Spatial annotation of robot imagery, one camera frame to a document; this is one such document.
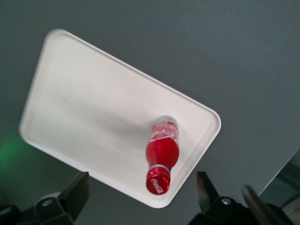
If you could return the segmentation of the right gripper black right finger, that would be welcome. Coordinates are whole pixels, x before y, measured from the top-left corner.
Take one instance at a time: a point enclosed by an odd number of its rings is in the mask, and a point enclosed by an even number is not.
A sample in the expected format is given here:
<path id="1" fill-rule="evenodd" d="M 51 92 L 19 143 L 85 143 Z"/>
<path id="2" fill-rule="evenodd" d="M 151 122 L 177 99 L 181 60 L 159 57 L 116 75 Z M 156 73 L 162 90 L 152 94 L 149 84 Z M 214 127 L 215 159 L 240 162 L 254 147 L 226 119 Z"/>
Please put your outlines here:
<path id="1" fill-rule="evenodd" d="M 200 207 L 190 225 L 248 225 L 248 210 L 230 197 L 220 196 L 205 172 L 196 173 L 196 197 Z"/>

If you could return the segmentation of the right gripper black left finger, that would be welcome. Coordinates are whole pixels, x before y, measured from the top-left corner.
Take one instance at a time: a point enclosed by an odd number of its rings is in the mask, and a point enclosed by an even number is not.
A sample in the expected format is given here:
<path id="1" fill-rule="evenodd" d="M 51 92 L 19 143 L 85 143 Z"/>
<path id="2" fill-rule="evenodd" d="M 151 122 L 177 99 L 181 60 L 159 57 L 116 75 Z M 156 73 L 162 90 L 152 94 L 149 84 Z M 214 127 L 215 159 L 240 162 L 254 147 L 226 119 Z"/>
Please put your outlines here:
<path id="1" fill-rule="evenodd" d="M 57 197 L 47 197 L 34 206 L 38 225 L 73 225 L 90 196 L 90 176 L 79 172 Z"/>

